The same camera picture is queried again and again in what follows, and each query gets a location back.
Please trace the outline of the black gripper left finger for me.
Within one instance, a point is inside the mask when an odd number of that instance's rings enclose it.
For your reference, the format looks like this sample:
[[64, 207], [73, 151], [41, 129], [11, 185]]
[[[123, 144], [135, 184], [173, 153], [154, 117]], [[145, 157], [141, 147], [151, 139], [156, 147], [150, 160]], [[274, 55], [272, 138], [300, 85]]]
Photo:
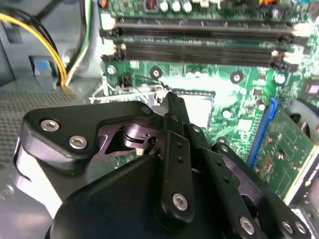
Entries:
[[182, 134], [178, 98], [29, 111], [18, 137], [19, 190], [54, 217], [73, 192], [113, 171], [113, 160], [124, 165], [151, 152], [166, 130]]

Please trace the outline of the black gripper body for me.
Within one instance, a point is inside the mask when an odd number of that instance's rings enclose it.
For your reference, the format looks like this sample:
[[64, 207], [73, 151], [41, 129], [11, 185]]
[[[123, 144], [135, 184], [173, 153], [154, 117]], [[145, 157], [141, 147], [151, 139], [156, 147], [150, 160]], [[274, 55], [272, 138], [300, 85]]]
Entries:
[[229, 239], [213, 185], [189, 154], [142, 156], [70, 195], [52, 239]]

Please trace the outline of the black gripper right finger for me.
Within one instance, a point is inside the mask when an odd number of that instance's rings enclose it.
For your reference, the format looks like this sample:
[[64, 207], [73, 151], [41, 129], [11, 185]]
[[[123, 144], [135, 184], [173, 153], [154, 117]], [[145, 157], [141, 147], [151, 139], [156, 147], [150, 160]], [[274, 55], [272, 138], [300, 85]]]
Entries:
[[190, 123], [184, 99], [177, 115], [185, 122], [191, 153], [218, 199], [217, 221], [225, 239], [309, 239], [302, 220], [224, 143], [209, 146]]

